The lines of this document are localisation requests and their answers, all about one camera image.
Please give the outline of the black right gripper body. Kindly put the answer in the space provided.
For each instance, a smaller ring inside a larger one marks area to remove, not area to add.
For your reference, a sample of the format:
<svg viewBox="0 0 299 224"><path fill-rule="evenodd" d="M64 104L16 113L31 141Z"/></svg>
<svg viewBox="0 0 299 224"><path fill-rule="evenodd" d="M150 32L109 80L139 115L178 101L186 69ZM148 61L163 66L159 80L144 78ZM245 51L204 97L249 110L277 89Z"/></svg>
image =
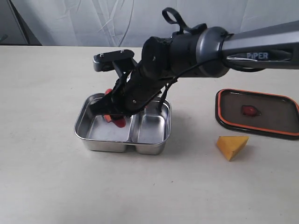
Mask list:
<svg viewBox="0 0 299 224"><path fill-rule="evenodd" d="M137 114L174 77L170 48L173 38L150 37L142 47L142 57L128 75L116 80L111 95L90 106L95 115L130 116Z"/></svg>

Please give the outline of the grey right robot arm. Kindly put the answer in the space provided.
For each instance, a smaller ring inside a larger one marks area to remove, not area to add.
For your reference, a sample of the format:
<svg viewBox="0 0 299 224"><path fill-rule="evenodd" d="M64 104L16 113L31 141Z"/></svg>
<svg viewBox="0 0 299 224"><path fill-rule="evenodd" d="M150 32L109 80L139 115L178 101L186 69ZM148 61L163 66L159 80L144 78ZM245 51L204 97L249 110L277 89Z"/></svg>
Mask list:
<svg viewBox="0 0 299 224"><path fill-rule="evenodd" d="M200 24L183 28L170 38L150 37L139 62L131 50L94 56L96 71L114 70L118 79L112 91L91 104L96 115L113 119L135 115L181 77L218 78L233 69L256 72L299 67L297 21L229 34L221 27Z"/></svg>

